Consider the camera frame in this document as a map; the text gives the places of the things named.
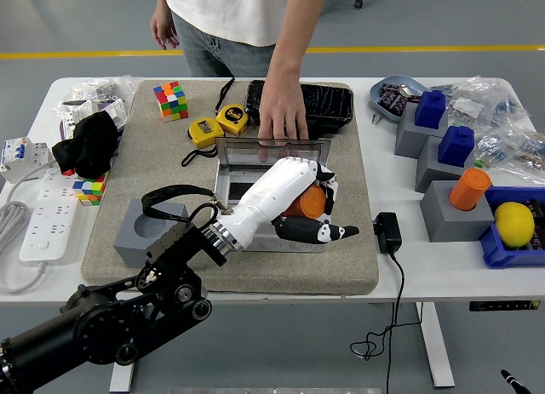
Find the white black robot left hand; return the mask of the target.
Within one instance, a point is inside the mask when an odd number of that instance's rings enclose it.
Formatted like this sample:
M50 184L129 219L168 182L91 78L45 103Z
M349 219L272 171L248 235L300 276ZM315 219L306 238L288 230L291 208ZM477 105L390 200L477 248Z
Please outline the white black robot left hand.
M313 188L313 199L322 199L323 207L300 208L297 215L288 215L292 204ZM258 227L266 223L279 238L291 242L321 245L355 236L358 227L331 223L337 189L336 175L325 166L305 158L284 157L243 194L231 213L220 215L210 228L231 250L249 248Z

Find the person's left hand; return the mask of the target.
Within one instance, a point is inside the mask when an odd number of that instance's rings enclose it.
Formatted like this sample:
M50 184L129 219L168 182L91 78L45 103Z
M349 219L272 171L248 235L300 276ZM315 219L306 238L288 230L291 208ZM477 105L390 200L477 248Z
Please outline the person's left hand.
M259 107L260 139L308 140L306 108L297 77L267 76Z

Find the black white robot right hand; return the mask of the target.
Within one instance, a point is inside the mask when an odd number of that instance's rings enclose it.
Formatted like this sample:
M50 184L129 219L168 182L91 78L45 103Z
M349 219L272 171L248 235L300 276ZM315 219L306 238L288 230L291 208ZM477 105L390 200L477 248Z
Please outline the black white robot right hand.
M531 391L523 384L521 384L512 374L507 370L501 370L502 377L512 387L516 394L531 394Z

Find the person's right hand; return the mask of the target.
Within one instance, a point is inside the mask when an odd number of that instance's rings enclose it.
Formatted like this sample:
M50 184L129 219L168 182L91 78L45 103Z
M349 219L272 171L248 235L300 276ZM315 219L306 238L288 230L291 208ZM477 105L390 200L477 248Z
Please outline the person's right hand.
M155 42L162 50L176 49L180 45L170 9L156 8L150 27Z

